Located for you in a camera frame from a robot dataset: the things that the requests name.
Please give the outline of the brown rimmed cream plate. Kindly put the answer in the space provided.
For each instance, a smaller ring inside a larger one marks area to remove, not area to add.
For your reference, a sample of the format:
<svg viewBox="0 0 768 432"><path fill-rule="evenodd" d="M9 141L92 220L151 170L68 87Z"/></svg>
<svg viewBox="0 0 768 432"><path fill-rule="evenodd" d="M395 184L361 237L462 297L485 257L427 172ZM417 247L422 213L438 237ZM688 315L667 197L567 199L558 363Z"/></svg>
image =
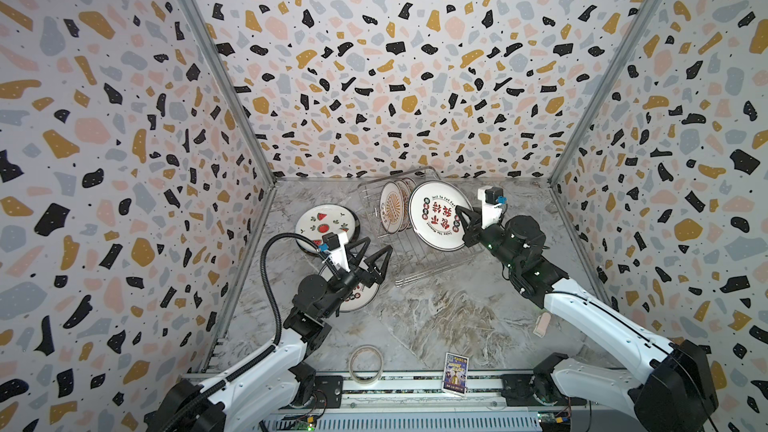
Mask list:
<svg viewBox="0 0 768 432"><path fill-rule="evenodd" d="M361 233L361 223L358 216L350 209L347 210L351 219L351 225L347 230L349 242L355 242L359 239Z"/></svg>

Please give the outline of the red character white plate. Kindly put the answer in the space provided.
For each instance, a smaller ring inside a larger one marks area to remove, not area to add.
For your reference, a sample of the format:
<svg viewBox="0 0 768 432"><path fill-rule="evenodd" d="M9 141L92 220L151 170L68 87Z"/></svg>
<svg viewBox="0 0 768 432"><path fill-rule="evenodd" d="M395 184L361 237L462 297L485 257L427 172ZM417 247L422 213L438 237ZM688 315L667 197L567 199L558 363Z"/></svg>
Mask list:
<svg viewBox="0 0 768 432"><path fill-rule="evenodd" d="M415 234L428 246L444 252L464 247L464 229L456 207L470 207L457 187L439 180L418 185L409 198L409 219Z"/></svg>

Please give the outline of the orange sunburst plate front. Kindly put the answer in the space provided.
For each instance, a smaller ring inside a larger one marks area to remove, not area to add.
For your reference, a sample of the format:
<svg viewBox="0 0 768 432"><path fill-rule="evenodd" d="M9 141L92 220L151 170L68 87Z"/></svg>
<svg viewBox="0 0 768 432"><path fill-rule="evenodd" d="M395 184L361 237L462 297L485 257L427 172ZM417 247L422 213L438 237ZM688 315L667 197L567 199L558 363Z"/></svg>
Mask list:
<svg viewBox="0 0 768 432"><path fill-rule="evenodd" d="M406 205L396 181L387 182L380 194L380 221L388 234L394 234L405 227Z"/></svg>

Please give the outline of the watermelon pattern plate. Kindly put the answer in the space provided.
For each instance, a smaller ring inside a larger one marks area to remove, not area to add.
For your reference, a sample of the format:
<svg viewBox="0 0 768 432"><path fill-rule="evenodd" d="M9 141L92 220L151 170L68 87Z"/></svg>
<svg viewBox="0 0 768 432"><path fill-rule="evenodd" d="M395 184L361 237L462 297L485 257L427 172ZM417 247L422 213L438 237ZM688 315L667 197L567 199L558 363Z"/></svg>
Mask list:
<svg viewBox="0 0 768 432"><path fill-rule="evenodd" d="M341 233L351 225L348 208L336 204L322 204L307 210L295 225L294 232L310 239L316 246L328 233Z"/></svg>

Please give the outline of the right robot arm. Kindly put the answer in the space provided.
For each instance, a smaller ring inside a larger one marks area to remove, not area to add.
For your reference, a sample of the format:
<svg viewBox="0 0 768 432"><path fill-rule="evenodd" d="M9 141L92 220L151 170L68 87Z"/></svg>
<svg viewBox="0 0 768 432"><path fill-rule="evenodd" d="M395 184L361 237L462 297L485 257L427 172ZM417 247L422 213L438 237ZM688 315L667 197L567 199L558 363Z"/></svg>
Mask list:
<svg viewBox="0 0 768 432"><path fill-rule="evenodd" d="M608 369L551 354L534 371L542 402L577 397L610 407L647 431L700 431L719 402L704 350L675 343L616 312L542 255L545 234L531 216L506 224L457 207L466 246L483 246L504 267L518 293L578 328L621 364Z"/></svg>

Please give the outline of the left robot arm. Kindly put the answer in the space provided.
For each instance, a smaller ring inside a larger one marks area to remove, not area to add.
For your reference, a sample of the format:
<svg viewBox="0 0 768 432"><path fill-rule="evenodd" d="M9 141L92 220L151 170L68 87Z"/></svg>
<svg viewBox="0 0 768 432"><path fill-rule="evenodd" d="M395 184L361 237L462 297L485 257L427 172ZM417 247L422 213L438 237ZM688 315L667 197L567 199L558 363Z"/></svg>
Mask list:
<svg viewBox="0 0 768 432"><path fill-rule="evenodd" d="M325 235L314 250L330 271L330 278L320 274L304 277L289 314L281 316L267 274L267 253L283 239L313 243L287 232L270 238L262 249L259 273L276 324L273 339L236 365L197 384L179 381L162 400L149 430L255 431L279 409L313 401L316 371L306 358L330 334L328 318L339 313L358 286L372 287L385 281L393 249L385 246L370 252L367 237L350 242L344 233Z"/></svg>

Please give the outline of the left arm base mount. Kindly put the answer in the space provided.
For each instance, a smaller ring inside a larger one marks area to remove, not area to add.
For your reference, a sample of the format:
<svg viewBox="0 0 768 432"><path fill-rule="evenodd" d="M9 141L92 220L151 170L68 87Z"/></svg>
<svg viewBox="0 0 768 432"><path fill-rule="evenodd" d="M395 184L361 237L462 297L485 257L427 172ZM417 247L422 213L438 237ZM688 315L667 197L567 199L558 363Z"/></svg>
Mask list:
<svg viewBox="0 0 768 432"><path fill-rule="evenodd" d="M289 403L290 407L338 409L341 406L344 384L342 375L318 375L306 363L290 368L289 372L298 382L297 393Z"/></svg>

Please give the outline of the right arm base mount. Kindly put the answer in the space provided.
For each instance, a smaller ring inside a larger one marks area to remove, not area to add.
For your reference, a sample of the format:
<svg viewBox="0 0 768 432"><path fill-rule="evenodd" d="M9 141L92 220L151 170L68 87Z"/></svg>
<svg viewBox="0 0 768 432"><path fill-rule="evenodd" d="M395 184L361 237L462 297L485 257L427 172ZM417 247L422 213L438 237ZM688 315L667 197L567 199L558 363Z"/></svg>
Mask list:
<svg viewBox="0 0 768 432"><path fill-rule="evenodd" d="M568 356L563 353L552 353L532 371L507 373L500 376L500 395L506 405L512 406L542 406L565 407L567 405L586 406L583 398L567 396L556 387L552 374Z"/></svg>

